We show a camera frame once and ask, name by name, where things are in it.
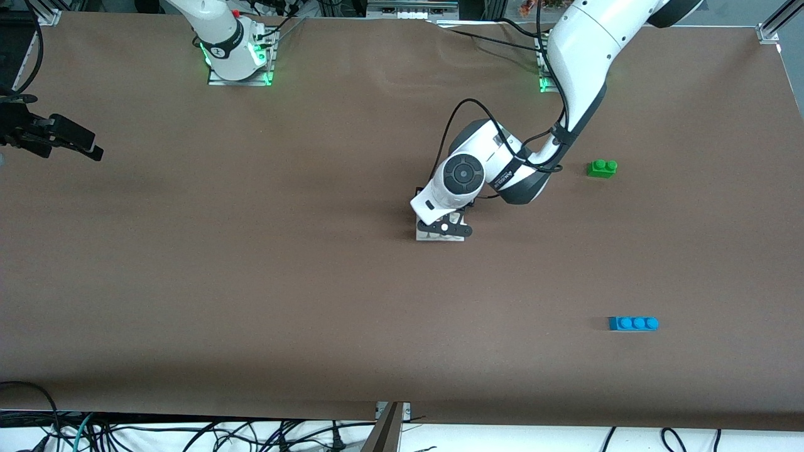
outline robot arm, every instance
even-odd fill
[[[225,80],[243,80],[265,66],[260,49],[265,25],[236,16],[224,0],[167,0],[201,39],[207,63]]]
[[[645,22],[669,27],[690,14],[701,0],[576,0],[550,33],[547,45],[552,76],[564,90],[566,111],[538,152],[494,123],[475,121],[450,146],[452,154],[411,201],[427,225],[471,202],[477,187],[450,183],[463,176],[458,159],[470,155],[482,165],[479,174],[509,204],[527,204],[541,193],[550,174],[586,126],[605,95],[605,77],[614,58]]]

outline lego stud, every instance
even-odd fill
[[[656,331],[658,320],[655,317],[609,317],[611,331]]]

